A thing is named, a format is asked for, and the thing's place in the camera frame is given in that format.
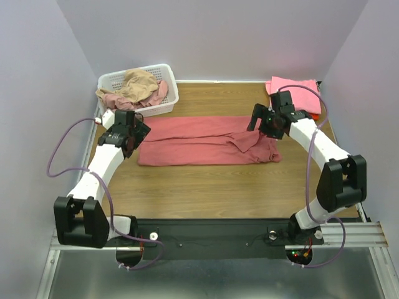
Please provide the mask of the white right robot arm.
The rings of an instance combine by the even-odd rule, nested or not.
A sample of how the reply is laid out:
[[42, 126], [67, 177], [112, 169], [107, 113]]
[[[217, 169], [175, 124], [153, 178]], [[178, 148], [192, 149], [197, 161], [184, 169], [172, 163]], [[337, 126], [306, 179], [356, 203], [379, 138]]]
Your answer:
[[255, 104], [247, 129], [275, 140], [287, 135], [308, 153], [321, 170], [316, 197], [305, 195], [305, 207], [293, 214], [287, 236], [299, 240], [311, 236], [316, 228], [336, 213], [363, 202], [367, 196], [367, 162], [336, 145], [317, 125], [310, 113], [296, 110], [290, 91], [271, 95], [270, 108]]

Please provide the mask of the dusty red t-shirt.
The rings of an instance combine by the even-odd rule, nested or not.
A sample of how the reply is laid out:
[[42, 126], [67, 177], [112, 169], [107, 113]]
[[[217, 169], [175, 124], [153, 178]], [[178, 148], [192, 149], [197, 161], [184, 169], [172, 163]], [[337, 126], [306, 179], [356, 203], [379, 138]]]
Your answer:
[[140, 166], [244, 165], [281, 161], [275, 139], [248, 131], [250, 116], [148, 118]]

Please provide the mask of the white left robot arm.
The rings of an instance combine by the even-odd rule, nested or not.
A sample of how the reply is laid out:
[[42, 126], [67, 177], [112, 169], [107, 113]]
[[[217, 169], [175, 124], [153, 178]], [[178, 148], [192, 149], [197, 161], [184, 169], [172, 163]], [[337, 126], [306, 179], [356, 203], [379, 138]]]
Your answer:
[[62, 245], [101, 249], [116, 237], [136, 241], [137, 220], [133, 216], [106, 216], [102, 199], [110, 197], [108, 184], [117, 168], [141, 145], [150, 132], [143, 115], [133, 110], [106, 111], [94, 122], [105, 131], [94, 157], [76, 186], [54, 202], [57, 238]]

